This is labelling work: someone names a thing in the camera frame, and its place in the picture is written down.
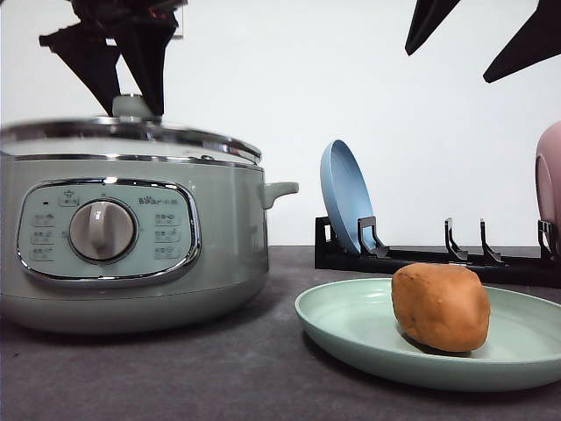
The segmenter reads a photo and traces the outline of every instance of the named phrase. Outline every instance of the potato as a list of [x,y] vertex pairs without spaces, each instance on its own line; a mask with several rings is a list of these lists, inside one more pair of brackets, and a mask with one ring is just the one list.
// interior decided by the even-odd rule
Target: potato
[[482,346],[491,304],[475,272],[454,265],[415,263],[392,278],[394,314],[409,337],[443,351]]

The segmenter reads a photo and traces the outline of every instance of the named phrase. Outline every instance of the pot handle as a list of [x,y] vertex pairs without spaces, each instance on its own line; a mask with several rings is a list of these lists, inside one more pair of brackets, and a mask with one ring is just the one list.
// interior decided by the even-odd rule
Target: pot handle
[[263,209],[271,209],[274,201],[285,195],[298,193],[300,187],[297,182],[272,182],[263,186]]

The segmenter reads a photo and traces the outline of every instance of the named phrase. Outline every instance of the control knob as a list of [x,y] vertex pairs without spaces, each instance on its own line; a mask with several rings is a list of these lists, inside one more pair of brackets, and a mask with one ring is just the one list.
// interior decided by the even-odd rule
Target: control knob
[[80,256],[89,260],[117,258],[129,249],[135,232],[129,211],[109,200],[85,204],[70,222],[70,242]]

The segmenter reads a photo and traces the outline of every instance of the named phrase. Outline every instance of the dark gray table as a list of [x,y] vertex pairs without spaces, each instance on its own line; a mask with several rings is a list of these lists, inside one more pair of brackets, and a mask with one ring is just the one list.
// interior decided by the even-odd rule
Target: dark gray table
[[[442,392],[330,357],[302,332],[295,297],[370,276],[315,270],[312,247],[271,247],[263,292],[207,324],[87,338],[3,320],[2,420],[561,419],[561,382],[510,393]],[[561,289],[510,288],[561,303]]]

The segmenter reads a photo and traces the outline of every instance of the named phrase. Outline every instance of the light green plate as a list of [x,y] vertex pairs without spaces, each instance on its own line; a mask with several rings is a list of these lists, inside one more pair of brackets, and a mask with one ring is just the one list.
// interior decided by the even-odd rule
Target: light green plate
[[485,345],[469,353],[417,345],[394,317],[390,279],[327,283],[295,301],[306,333],[325,351],[367,373],[433,389],[504,391],[561,379],[561,305],[486,287]]

